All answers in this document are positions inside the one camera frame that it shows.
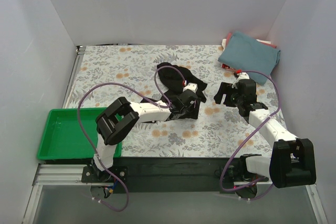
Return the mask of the black t shirt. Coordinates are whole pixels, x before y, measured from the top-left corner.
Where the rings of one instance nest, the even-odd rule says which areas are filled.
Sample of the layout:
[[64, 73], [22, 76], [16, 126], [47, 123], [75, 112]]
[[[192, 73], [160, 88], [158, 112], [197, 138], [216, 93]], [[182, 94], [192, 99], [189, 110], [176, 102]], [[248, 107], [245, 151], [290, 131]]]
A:
[[[200, 80], [196, 76], [194, 76], [191, 71], [187, 68], [180, 67], [178, 65], [172, 65], [168, 62], [163, 62], [157, 65], [157, 68], [163, 67], [163, 66], [171, 66], [175, 69], [178, 69], [179, 72], [183, 75], [187, 83], [194, 83], [197, 84], [197, 102], [195, 105], [195, 108], [191, 109], [188, 113], [185, 113], [184, 115], [181, 115], [179, 119], [198, 119], [199, 114], [199, 107], [200, 102], [205, 103], [206, 97], [203, 93], [203, 91], [207, 88], [207, 83]], [[173, 103], [176, 98], [182, 94], [183, 92], [183, 84], [182, 84], [182, 77], [177, 73], [176, 70], [173, 70], [172, 68], [163, 68], [162, 70], [158, 71], [158, 75], [160, 78], [160, 81], [162, 84], [167, 88], [167, 91], [164, 93], [167, 98]]]

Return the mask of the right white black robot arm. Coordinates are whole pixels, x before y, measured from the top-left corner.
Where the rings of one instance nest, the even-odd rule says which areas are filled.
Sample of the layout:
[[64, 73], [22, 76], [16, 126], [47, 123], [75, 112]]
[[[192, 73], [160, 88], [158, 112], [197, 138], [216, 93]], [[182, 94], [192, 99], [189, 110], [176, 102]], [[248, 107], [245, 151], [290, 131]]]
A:
[[259, 154], [240, 157], [238, 176], [251, 180], [256, 174], [270, 178], [275, 187], [312, 185], [316, 182], [313, 143], [287, 131], [272, 118], [268, 107], [257, 100], [256, 83], [239, 79], [236, 83], [221, 83], [214, 100], [217, 104], [237, 108], [239, 115], [253, 126], [272, 147], [270, 158]]

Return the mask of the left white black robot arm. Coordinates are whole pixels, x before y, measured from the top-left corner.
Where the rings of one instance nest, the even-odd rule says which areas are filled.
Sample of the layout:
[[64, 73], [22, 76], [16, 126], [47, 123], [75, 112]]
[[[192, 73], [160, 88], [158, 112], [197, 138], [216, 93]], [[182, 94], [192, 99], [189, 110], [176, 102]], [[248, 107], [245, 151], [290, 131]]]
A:
[[201, 98], [190, 89], [167, 99], [130, 102], [125, 97], [116, 99], [97, 118], [97, 153], [93, 156], [93, 175], [100, 182], [111, 178], [117, 145], [140, 123], [167, 122], [178, 119], [197, 119]]

